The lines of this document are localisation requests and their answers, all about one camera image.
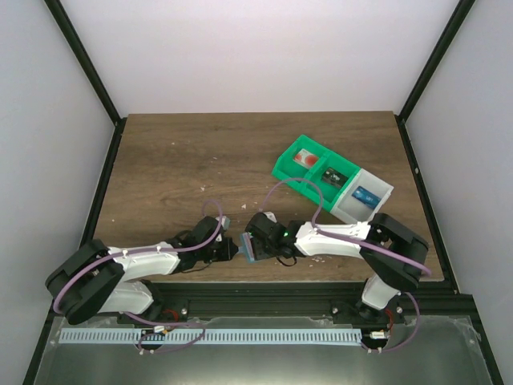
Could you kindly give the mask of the blue card holder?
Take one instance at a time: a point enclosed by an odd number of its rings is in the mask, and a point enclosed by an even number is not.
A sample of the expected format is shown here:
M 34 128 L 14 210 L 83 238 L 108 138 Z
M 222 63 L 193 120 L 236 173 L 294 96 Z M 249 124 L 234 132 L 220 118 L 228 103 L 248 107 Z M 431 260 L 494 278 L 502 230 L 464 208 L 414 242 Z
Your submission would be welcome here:
M 254 263 L 256 259 L 253 252 L 252 236 L 249 233 L 242 233 L 240 235 L 240 241 L 240 251 L 245 255 L 249 263 Z

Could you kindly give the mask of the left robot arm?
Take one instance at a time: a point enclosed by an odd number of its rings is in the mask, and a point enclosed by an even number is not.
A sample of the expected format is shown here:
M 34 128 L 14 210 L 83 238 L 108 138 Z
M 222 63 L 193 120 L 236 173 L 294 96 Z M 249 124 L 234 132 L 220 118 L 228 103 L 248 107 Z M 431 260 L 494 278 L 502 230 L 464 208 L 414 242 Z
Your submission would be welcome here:
M 90 240 L 46 279 L 53 310 L 71 325 L 102 313 L 161 320 L 164 297 L 148 279 L 195 273 L 199 263 L 231 261 L 238 248 L 225 235 L 229 224 L 226 216 L 206 216 L 166 241 L 125 249 Z

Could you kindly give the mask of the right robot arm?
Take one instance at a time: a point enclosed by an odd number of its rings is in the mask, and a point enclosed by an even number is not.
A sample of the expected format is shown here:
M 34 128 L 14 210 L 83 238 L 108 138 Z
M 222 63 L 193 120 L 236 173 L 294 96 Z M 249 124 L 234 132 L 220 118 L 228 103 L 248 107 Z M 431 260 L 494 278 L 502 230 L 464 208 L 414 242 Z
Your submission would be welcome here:
M 283 225 L 271 212 L 257 213 L 240 236 L 250 262 L 264 259 L 342 256 L 363 260 L 372 270 L 354 309 L 366 321 L 384 313 L 391 299 L 413 292 L 425 265 L 427 241 L 391 216 L 379 213 L 371 221 L 352 225 L 320 225 L 290 221 Z

